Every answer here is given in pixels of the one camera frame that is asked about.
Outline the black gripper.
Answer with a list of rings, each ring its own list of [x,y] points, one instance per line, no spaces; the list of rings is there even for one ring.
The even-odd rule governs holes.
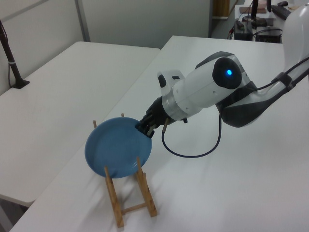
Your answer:
[[[145,135],[151,139],[155,132],[154,129],[163,125],[168,117],[162,104],[162,97],[159,97],[148,108],[146,115],[142,118],[140,123],[135,125],[135,128],[139,132],[145,133]]]

